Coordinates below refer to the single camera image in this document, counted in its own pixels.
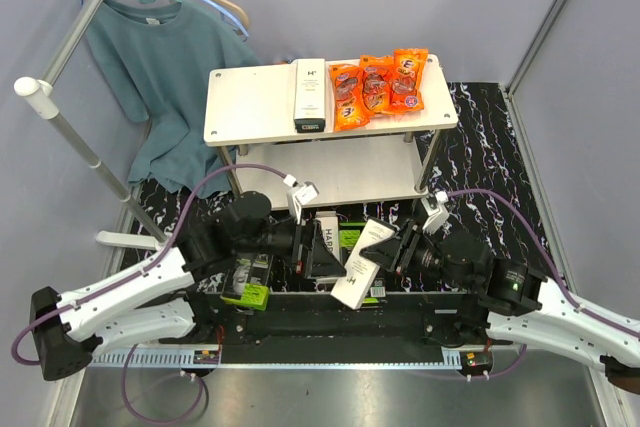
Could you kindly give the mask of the orange razor pack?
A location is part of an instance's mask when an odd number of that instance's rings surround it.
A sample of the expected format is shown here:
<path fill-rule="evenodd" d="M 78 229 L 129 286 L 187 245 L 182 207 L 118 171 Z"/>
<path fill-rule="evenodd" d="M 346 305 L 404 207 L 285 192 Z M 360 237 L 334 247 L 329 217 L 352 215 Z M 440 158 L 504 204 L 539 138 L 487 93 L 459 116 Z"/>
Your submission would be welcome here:
<path fill-rule="evenodd" d="M 428 56 L 429 50 L 426 48 L 394 51 L 390 103 L 393 114 L 413 113 L 424 109 L 421 83 Z"/>
<path fill-rule="evenodd" d="M 370 114 L 363 99 L 363 72 L 353 64 L 329 66 L 334 93 L 334 130 L 347 131 L 364 127 L 370 122 Z"/>
<path fill-rule="evenodd" d="M 390 113 L 393 65 L 392 56 L 363 55 L 360 58 L 363 100 L 371 115 Z"/>

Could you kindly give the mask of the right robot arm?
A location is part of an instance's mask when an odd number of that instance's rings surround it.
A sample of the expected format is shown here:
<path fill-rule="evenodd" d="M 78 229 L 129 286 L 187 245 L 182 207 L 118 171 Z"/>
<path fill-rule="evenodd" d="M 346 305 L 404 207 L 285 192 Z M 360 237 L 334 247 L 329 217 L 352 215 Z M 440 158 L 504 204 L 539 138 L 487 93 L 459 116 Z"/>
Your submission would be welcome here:
<path fill-rule="evenodd" d="M 456 314 L 444 328 L 446 341 L 526 344 L 600 371 L 624 391 L 639 391 L 638 322 L 606 309 L 589 315 L 586 304 L 570 302 L 555 280 L 495 256 L 467 232 L 433 243 L 407 223 L 360 254 L 386 271 L 415 270 L 462 290 Z"/>

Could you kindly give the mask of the white Harry's box lettered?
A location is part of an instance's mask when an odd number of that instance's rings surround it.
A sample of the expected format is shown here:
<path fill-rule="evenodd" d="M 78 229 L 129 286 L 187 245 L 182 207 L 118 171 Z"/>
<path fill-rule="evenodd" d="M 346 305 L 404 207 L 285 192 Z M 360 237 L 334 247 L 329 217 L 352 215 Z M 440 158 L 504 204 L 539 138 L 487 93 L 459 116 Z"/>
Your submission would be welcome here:
<path fill-rule="evenodd" d="M 320 222 L 322 236 L 328 250 L 337 260 L 341 260 L 338 215 L 334 211 L 318 211 L 315 218 Z"/>

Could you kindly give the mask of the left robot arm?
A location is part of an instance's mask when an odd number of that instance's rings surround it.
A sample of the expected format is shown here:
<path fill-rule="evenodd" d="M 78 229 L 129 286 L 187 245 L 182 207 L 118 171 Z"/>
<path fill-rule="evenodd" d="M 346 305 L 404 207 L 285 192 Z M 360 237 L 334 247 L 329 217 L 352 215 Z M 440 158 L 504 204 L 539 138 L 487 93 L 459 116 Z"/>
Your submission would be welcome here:
<path fill-rule="evenodd" d="M 173 246 L 93 285 L 31 297 L 37 365 L 47 381 L 69 377 L 113 349 L 149 341 L 208 341 L 216 319 L 191 287 L 233 270 L 243 254 L 291 264 L 306 279 L 342 278 L 317 220 L 271 217 L 269 199 L 250 191 L 206 223 L 179 234 Z"/>

